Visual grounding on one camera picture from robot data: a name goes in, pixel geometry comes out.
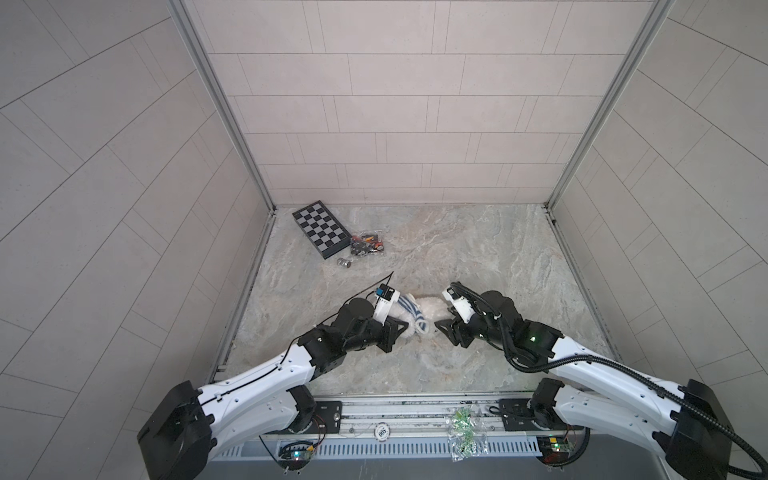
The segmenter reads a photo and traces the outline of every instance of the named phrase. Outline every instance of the gray marble surface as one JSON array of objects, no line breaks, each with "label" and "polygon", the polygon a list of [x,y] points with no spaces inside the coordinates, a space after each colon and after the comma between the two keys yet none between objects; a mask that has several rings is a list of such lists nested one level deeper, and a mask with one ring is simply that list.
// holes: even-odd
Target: gray marble surface
[{"label": "gray marble surface", "polygon": [[[481,293],[498,290],[520,313],[560,329],[611,356],[538,205],[330,207],[346,228],[384,230],[386,255],[336,264],[317,253],[280,209],[266,246],[227,374],[244,372],[283,351],[290,339],[336,312],[346,298],[395,272],[391,285],[439,296],[460,280]],[[519,373],[503,355],[474,341],[454,347],[440,332],[348,353],[344,363],[310,383],[314,394],[532,390],[542,375]]]}]

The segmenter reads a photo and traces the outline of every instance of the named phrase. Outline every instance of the plastic bag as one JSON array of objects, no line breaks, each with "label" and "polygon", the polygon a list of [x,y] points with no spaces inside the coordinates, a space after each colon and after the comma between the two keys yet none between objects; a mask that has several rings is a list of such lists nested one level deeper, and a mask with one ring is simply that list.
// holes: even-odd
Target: plastic bag
[{"label": "plastic bag", "polygon": [[381,230],[366,230],[352,235],[349,252],[355,257],[380,255],[384,253],[384,241]]},{"label": "plastic bag", "polygon": [[460,462],[469,457],[488,454],[488,435],[482,417],[469,407],[456,409],[445,419],[451,460]]}]

